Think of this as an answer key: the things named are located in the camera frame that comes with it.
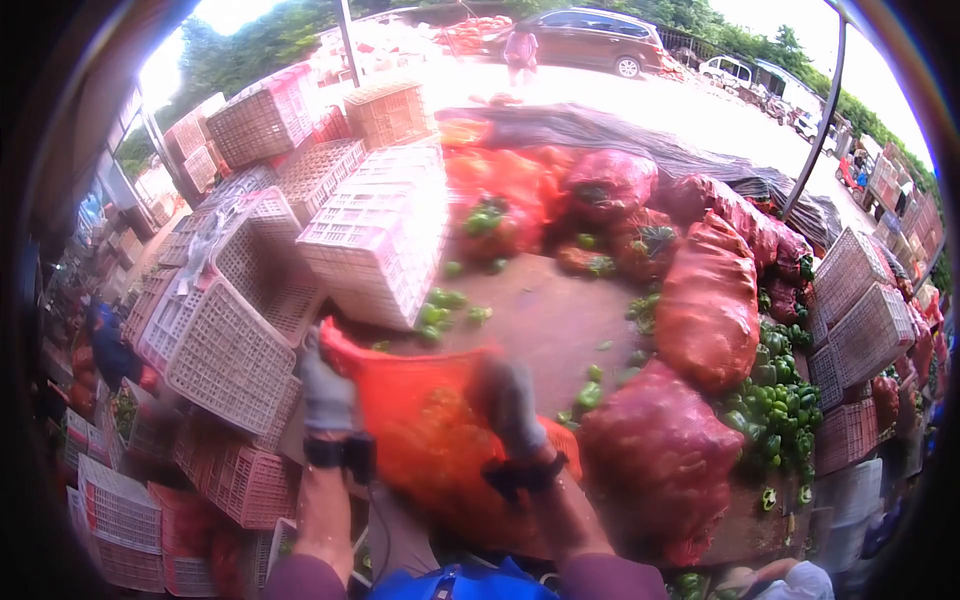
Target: car wheel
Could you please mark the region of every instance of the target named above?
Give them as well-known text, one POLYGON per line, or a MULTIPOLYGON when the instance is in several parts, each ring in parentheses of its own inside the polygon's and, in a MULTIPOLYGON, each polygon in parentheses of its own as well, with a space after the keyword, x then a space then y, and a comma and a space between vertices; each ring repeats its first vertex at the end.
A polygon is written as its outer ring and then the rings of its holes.
POLYGON ((632 57, 621 57, 616 60, 616 74, 620 77, 632 79, 640 73, 640 63, 632 57))

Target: gloved hand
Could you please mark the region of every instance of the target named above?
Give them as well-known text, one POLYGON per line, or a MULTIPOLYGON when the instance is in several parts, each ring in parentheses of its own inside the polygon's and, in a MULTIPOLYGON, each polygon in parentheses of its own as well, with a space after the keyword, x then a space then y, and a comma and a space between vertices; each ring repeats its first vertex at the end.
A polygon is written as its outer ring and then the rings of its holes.
POLYGON ((487 418, 512 459, 525 459, 546 444, 537 421, 533 378, 523 365, 488 354, 468 389, 474 411, 487 418))
POLYGON ((356 389, 320 357, 319 327, 310 327, 300 355, 303 424, 307 431, 352 431, 356 389))
POLYGON ((736 593, 736 597, 742 597, 756 583, 756 571, 746 566, 738 566, 727 574, 727 578, 716 587, 714 594, 718 591, 730 589, 736 593))

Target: white van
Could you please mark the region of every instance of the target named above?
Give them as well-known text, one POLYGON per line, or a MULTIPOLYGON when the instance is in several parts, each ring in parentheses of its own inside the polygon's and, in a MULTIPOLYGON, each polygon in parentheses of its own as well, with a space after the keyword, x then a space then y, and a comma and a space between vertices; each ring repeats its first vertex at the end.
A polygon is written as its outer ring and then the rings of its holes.
MULTIPOLYGON (((806 139, 806 141, 813 143, 813 140, 817 137, 817 128, 820 127, 820 117, 811 117, 805 114, 800 115, 793 122, 793 129, 797 131, 800 135, 806 139)), ((827 156, 833 156, 833 153, 837 149, 837 128, 830 126, 830 129, 827 131, 827 139, 824 140, 824 147, 820 149, 820 152, 825 153, 827 156)))
POLYGON ((730 57, 714 57, 700 63, 700 72, 710 75, 730 87, 750 87, 753 72, 742 62, 730 57))

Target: maroon sleeve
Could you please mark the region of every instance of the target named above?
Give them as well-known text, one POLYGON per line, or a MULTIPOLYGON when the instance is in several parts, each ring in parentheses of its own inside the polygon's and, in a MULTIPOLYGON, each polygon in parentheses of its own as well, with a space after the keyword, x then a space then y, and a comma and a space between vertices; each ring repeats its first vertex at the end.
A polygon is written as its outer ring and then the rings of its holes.
POLYGON ((280 559, 260 594, 261 600, 347 600, 344 584, 329 564, 305 554, 280 559))
POLYGON ((667 600, 660 572, 609 554, 585 554, 560 569, 566 600, 667 600))

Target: cable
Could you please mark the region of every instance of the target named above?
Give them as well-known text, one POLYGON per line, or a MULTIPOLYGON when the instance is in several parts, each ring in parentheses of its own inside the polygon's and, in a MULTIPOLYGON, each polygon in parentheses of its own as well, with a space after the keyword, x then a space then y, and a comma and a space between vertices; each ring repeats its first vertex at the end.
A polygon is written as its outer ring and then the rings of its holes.
POLYGON ((376 513, 376 517, 380 519, 380 524, 383 525, 383 531, 387 534, 387 553, 383 558, 383 566, 380 568, 380 572, 373 578, 371 589, 374 589, 376 585, 380 583, 380 578, 383 577, 383 574, 387 572, 387 564, 390 563, 390 527, 387 526, 387 519, 383 518, 383 514, 380 513, 380 507, 376 505, 373 490, 369 485, 367 486, 367 496, 370 498, 371 508, 373 508, 373 511, 376 513))

